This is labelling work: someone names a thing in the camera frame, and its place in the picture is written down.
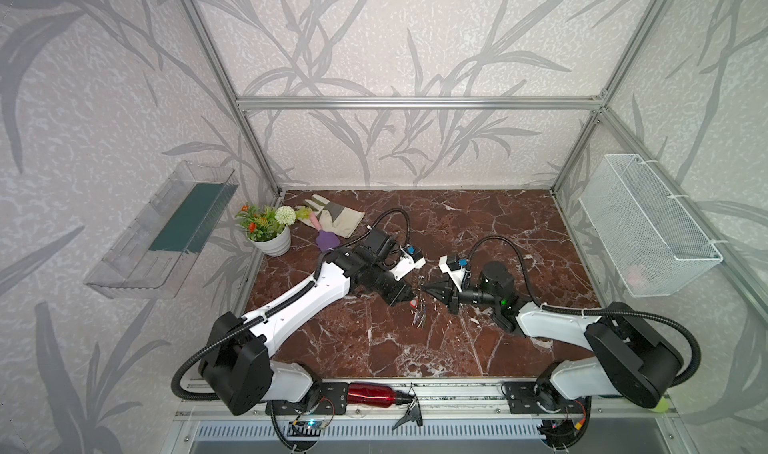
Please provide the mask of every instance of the gardening glove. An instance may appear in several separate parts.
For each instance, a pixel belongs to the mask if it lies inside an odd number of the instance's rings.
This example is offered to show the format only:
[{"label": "gardening glove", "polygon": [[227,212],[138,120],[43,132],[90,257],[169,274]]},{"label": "gardening glove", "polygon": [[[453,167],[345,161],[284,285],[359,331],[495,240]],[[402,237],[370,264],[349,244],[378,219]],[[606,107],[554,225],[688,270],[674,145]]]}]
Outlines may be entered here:
[{"label": "gardening glove", "polygon": [[[331,202],[323,196],[314,194],[312,198],[304,200],[320,221],[320,226],[326,232],[333,232],[342,238],[348,238],[355,232],[365,213],[358,210],[345,208],[340,204]],[[304,224],[311,226],[307,219],[301,219]]]}]

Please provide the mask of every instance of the wall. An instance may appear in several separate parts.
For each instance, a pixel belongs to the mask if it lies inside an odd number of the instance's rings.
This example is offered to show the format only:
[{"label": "wall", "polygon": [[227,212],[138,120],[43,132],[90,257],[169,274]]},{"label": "wall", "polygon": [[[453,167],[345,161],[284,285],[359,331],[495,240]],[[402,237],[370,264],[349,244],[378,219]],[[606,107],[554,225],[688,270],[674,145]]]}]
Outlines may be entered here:
[{"label": "wall", "polygon": [[[158,452],[176,367],[238,299],[269,202],[174,0],[0,0],[0,452]],[[83,278],[181,159],[240,188],[172,300]]]},{"label": "wall", "polygon": [[[590,96],[649,0],[197,1],[240,96]],[[250,119],[286,186],[521,187],[559,169],[585,117],[399,110]]]},{"label": "wall", "polygon": [[[768,0],[674,0],[612,101],[633,134],[766,278],[765,132]],[[668,297],[629,296],[578,197],[604,154],[623,152],[598,127],[558,199],[606,301],[689,328],[703,363],[673,400],[702,453],[764,452],[768,330],[717,267]],[[676,344],[683,341],[676,336]]]}]

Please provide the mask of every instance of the black mounting plate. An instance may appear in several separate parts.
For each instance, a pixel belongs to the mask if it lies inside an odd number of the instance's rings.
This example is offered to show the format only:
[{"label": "black mounting plate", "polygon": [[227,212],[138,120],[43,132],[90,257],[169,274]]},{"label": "black mounting plate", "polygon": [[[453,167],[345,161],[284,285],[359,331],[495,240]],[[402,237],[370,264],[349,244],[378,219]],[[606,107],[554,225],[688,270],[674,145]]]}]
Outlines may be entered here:
[{"label": "black mounting plate", "polygon": [[[504,398],[507,400],[507,404],[509,404],[510,414],[547,413],[547,411],[544,411],[536,404],[536,395],[534,394],[535,385],[536,382],[534,381],[508,381],[502,384],[502,392],[504,393]],[[586,399],[580,397],[577,401],[581,402],[581,405],[583,405],[586,402]],[[572,417],[581,419],[581,417],[579,417],[581,415],[581,407],[576,401],[561,398],[558,400],[558,409],[558,411],[551,413],[565,414],[567,409]]]},{"label": "black mounting plate", "polygon": [[[325,397],[331,401],[333,403],[333,408],[328,402],[322,401],[312,413],[324,415],[334,412],[337,416],[346,413],[346,392],[349,389],[350,384],[348,382],[322,382],[320,384],[320,398]],[[272,409],[270,408],[271,404],[272,402],[266,404],[267,414],[271,414],[272,412]],[[299,414],[296,410],[296,404],[293,402],[275,401],[274,404],[277,409],[275,414],[278,416],[296,417],[296,414]]]}]

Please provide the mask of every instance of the red marble tabletop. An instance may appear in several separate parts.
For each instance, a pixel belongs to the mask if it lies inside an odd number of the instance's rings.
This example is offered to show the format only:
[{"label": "red marble tabletop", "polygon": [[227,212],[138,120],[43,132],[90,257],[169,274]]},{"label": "red marble tabletop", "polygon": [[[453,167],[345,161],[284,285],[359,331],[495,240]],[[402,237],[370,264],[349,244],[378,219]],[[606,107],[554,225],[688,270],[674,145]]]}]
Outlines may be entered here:
[{"label": "red marble tabletop", "polygon": [[[411,244],[422,249],[427,265],[406,277],[418,283],[442,277],[437,266],[445,254],[467,254],[475,241],[500,234],[523,248],[534,287],[543,302],[595,307],[592,286],[546,190],[339,190],[286,194],[295,206],[312,194],[366,212],[358,227],[373,222],[388,208],[402,207],[411,216]],[[396,238],[405,223],[394,214],[379,225]],[[309,275],[320,253],[316,231],[301,223],[291,228],[292,247],[281,257],[264,257],[248,310],[281,295]],[[514,251],[497,241],[485,243],[472,262],[473,281],[489,260],[506,263],[526,293]],[[329,305],[286,341],[274,360],[308,365],[323,378],[396,376],[537,376],[555,360],[590,356],[580,347],[503,333],[490,309],[461,306],[458,316],[430,296],[421,328],[413,323],[408,303],[388,307],[378,294],[359,288]]]}]

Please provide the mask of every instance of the white ribbed pot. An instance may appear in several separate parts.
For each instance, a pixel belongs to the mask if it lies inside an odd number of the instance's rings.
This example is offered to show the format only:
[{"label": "white ribbed pot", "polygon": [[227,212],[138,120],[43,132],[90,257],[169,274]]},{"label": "white ribbed pot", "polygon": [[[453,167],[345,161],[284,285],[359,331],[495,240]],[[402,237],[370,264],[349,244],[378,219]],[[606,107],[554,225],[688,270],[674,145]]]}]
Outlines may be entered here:
[{"label": "white ribbed pot", "polygon": [[290,228],[286,226],[283,232],[274,239],[264,240],[263,242],[252,240],[251,242],[267,256],[282,256],[290,249]]}]

